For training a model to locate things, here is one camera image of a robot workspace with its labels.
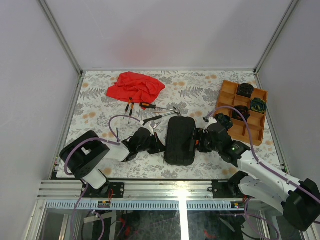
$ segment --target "wooden box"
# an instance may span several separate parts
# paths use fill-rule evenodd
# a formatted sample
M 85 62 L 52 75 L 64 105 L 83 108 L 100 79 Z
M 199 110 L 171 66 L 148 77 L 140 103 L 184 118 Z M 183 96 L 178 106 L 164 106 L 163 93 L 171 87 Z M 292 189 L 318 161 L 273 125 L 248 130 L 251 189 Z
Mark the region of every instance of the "wooden box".
M 251 98 L 237 95 L 238 83 L 224 80 L 218 102 L 216 107 L 222 106 L 247 106 L 250 109 L 251 100 L 254 98 L 260 98 L 267 102 L 268 92 L 255 88 Z M 233 122 L 233 127 L 228 130 L 229 135 L 235 139 L 245 143 L 250 143 L 248 131 L 246 125 L 243 121 L 232 118 L 232 110 L 223 108 L 215 112 L 214 115 L 223 113 L 231 118 Z M 250 117 L 247 122 L 252 134 L 253 145 L 260 146 L 264 139 L 264 129 L 265 129 L 266 113 L 262 114 L 256 111 L 250 111 Z

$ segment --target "red cloth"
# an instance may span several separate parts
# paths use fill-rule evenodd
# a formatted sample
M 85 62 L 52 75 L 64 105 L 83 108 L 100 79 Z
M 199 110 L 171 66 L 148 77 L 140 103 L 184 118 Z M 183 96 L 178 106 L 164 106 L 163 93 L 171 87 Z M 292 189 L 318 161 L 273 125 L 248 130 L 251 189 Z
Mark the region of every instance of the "red cloth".
M 119 75 L 118 81 L 108 88 L 106 95 L 123 102 L 128 102 L 131 97 L 134 103 L 151 104 L 165 87 L 151 76 L 128 71 Z

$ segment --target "gray wall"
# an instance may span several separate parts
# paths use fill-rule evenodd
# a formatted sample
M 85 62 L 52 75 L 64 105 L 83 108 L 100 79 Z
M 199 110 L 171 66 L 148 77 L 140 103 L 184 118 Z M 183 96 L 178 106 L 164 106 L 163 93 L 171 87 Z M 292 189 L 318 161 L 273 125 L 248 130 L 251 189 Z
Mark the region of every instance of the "gray wall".
M 292 175 L 320 186 L 320 1 L 300 1 L 259 76 Z
M 83 69 L 254 68 L 291 0 L 47 0 Z
M 77 74 L 37 1 L 0 1 L 0 22 L 0 239 L 19 240 Z

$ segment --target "floral pattern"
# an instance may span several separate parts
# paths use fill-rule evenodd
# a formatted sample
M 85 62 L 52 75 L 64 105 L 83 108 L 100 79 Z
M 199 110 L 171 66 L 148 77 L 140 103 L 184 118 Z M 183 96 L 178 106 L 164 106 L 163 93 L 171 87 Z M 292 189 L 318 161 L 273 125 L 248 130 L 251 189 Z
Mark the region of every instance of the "floral pattern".
M 78 102 L 69 129 L 66 145 L 89 130 L 95 131 L 101 138 L 115 141 L 108 123 L 115 115 L 124 114 L 126 102 L 106 96 L 108 87 L 118 79 L 121 71 L 87 71 L 84 76 Z M 182 116 L 192 117 L 198 128 L 206 123 L 203 117 L 211 112 L 217 104 L 224 80 L 236 83 L 250 83 L 256 87 L 252 71 L 139 71 L 165 84 L 165 89 L 154 102 L 159 107 L 179 108 Z M 153 109 L 142 110 L 137 104 L 133 109 L 133 117 L 146 119 L 156 116 Z M 163 144 L 167 134 L 170 117 L 160 119 L 156 132 Z M 112 129 L 120 139 L 132 136 L 139 127 L 138 122 L 128 118 L 115 118 Z M 273 143 L 268 122 L 264 126 L 264 139 L 259 147 L 255 147 L 257 155 L 279 168 L 279 159 Z M 61 161 L 57 173 L 58 178 L 67 178 Z M 149 155 L 141 152 L 130 162 L 108 161 L 103 159 L 98 168 L 109 178 L 123 179 L 229 179 L 237 169 L 224 162 L 216 152 L 196 152 L 194 163 L 190 166 L 172 166 L 164 161 L 164 153 Z

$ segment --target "black case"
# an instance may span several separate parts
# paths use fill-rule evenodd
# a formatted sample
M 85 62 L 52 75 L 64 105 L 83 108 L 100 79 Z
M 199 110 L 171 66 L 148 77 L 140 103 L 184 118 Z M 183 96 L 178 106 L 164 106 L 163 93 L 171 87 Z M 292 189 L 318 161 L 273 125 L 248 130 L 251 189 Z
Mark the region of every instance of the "black case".
M 166 135 L 164 160 L 170 165 L 189 166 L 194 163 L 196 122 L 191 117 L 170 118 Z

